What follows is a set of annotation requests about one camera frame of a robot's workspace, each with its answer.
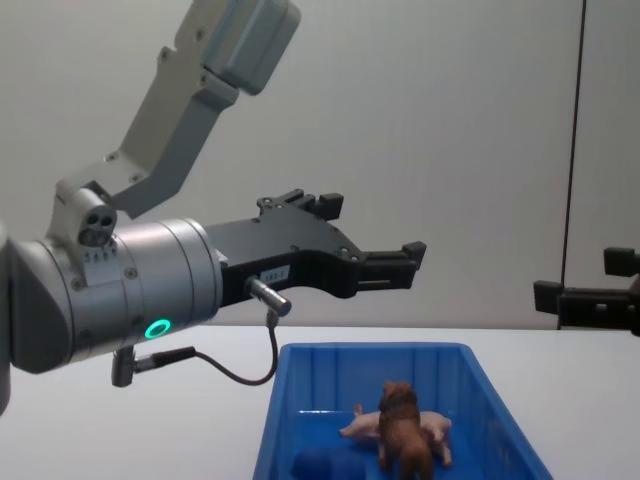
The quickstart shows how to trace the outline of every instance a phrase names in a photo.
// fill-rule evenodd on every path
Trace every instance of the screw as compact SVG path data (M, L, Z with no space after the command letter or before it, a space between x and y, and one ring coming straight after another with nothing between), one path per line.
M129 280L133 280L138 276L138 271L135 268L127 268L124 271L124 276L127 277Z

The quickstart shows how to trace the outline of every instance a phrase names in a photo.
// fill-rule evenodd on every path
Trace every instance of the silver connector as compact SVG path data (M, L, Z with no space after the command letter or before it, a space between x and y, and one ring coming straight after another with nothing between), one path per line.
M133 369L136 363L133 347L125 347L113 355L111 364L111 384L114 387L128 387L133 381Z
M147 355L136 360L135 373L148 372L156 368L156 362L152 355Z
M247 290L253 298L260 300L269 310L277 313L279 317L284 317L291 311L291 302L289 300L255 277L247 280Z

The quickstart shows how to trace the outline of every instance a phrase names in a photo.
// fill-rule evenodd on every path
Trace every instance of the robotic arm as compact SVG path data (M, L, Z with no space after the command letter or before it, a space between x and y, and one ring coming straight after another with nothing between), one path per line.
M0 226L0 413L10 363L43 373L132 352L293 286L339 298L411 287L426 246L360 250L328 223L338 194L261 198L257 217L221 225L117 227L118 212L136 218L180 190L220 113L262 91L299 21L288 0L194 0L122 145L56 185L44 240Z

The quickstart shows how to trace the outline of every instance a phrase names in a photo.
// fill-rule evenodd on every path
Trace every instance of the blue plastic bin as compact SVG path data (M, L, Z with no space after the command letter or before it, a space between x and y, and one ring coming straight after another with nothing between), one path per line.
M436 460L437 479L547 480L551 475L465 345L443 343L291 344L280 367L254 471L254 480L291 480L306 448L356 448L338 429L353 406L375 411L385 380L408 381L421 410L453 421L453 467ZM367 480L389 479L375 449L359 449Z

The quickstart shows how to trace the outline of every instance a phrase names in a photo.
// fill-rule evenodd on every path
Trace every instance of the green led ring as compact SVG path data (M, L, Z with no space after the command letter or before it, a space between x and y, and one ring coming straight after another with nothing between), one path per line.
M147 330L144 332L144 336L149 340L152 340L154 338L161 337L162 335L167 333L170 328L171 322L166 318L162 318L149 325L147 327Z

